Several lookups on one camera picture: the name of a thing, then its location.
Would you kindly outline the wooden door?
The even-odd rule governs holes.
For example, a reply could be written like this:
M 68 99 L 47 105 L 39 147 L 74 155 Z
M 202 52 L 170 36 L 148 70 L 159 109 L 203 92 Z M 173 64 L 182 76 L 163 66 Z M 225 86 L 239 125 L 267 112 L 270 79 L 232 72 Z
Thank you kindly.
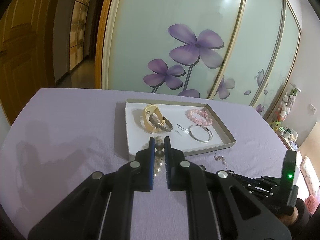
M 55 87 L 57 2 L 12 0 L 1 18 L 1 106 L 9 124 L 39 89 Z

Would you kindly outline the grey shallow cardboard tray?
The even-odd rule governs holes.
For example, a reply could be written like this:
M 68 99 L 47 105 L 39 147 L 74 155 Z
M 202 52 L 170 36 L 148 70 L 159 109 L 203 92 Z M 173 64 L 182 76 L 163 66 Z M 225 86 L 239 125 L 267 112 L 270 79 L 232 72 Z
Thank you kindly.
M 149 118 L 144 114 L 144 108 L 152 103 L 171 122 L 171 132 L 158 129 L 150 133 L 144 126 L 144 119 Z M 195 123 L 187 117 L 187 111 L 196 109 L 207 112 L 213 121 L 209 126 L 205 126 L 213 134 L 212 140 L 208 143 L 198 142 L 189 135 L 189 127 Z M 138 151 L 148 147 L 151 136 L 161 139 L 168 136 L 172 147 L 182 150 L 185 156 L 231 148 L 236 143 L 227 126 L 208 104 L 146 99 L 126 99 L 124 102 L 116 103 L 114 137 L 120 156 L 126 160 L 133 160 Z

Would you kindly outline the wide silver cuff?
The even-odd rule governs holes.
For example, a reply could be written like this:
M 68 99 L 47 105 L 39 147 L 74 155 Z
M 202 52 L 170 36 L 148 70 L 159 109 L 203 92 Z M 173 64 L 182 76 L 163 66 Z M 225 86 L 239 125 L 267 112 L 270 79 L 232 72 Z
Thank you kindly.
M 149 121 L 155 128 L 160 129 L 162 131 L 171 132 L 173 129 L 171 122 L 165 117 L 163 118 L 163 121 L 159 122 L 155 115 L 151 114 L 149 116 Z

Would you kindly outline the lavender tablecloth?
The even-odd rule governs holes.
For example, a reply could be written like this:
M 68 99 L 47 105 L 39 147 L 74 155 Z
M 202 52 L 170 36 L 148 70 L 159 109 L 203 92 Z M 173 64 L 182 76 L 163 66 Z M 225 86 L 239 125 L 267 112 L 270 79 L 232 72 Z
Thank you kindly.
M 128 161 L 125 101 L 208 104 L 235 137 L 217 151 L 247 177 L 279 177 L 286 147 L 253 107 L 222 101 L 97 89 L 39 90 L 21 111 L 1 148 L 1 205 L 23 237 L 94 171 Z

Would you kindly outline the plush toys hanging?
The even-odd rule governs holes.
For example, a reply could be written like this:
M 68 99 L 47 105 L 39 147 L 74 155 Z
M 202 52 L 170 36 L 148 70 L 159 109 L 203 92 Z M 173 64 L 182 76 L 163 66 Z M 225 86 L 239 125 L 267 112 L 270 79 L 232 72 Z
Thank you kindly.
M 271 115 L 269 125 L 275 132 L 280 128 L 281 124 L 285 121 L 285 119 L 291 112 L 291 108 L 295 104 L 296 97 L 298 93 L 301 92 L 301 90 L 294 84 L 291 83 L 291 86 L 292 89 L 288 90 L 283 95 L 274 113 Z

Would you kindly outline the thin silver bangle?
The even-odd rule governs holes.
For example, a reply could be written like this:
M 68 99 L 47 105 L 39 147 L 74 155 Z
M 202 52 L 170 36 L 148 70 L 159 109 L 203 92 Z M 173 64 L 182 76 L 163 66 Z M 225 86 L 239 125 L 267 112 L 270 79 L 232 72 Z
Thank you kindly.
M 210 129 L 202 125 L 191 125 L 189 127 L 189 135 L 196 141 L 202 143 L 208 143 L 213 138 Z

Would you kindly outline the floral sliding wardrobe doors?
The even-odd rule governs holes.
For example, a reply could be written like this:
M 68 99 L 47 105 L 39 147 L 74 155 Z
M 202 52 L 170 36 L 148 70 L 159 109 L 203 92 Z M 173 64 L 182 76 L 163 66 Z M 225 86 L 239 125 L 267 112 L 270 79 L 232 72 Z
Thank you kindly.
M 104 0 L 96 87 L 250 105 L 268 119 L 301 32 L 299 0 Z

